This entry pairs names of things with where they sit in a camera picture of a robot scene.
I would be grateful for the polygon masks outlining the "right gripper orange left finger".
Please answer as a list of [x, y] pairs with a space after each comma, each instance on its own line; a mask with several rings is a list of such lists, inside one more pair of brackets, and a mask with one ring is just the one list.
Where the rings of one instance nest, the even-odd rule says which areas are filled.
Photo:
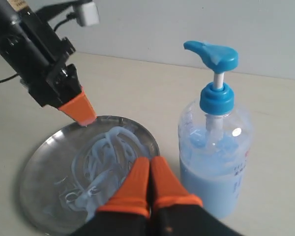
[[150, 216], [147, 201], [149, 159], [139, 157], [122, 186], [73, 236], [145, 236]]

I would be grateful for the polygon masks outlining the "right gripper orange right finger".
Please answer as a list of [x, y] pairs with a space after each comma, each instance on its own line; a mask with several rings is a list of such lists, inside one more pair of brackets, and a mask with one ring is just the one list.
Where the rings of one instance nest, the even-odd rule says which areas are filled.
[[164, 157], [152, 158], [150, 177], [152, 236], [241, 235], [204, 210], [202, 200], [182, 186]]

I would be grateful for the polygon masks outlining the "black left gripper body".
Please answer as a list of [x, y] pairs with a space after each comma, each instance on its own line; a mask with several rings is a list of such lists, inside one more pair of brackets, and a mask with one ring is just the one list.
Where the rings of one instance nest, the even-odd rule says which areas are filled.
[[59, 38], [35, 13], [0, 13], [0, 55], [40, 106], [62, 104], [59, 83], [68, 76], [66, 62], [74, 53], [68, 38]]

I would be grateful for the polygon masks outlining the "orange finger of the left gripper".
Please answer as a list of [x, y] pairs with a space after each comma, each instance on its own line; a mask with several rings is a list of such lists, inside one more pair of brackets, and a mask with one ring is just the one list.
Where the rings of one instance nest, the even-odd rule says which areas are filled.
[[88, 126], [97, 118], [95, 110], [79, 82], [75, 65], [68, 65], [65, 71], [68, 76], [59, 83], [62, 104], [58, 109], [80, 126]]

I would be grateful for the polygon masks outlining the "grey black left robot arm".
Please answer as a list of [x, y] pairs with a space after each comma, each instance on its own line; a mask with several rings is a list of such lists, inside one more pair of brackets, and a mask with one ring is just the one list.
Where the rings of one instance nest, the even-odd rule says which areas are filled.
[[73, 10], [66, 21], [76, 20], [81, 27], [99, 23], [96, 4], [91, 0], [69, 0], [38, 11], [32, 11], [24, 0], [0, 0], [0, 55], [40, 106], [54, 107], [87, 126], [96, 120], [96, 114], [76, 66], [67, 63], [75, 48], [49, 25], [68, 8]]

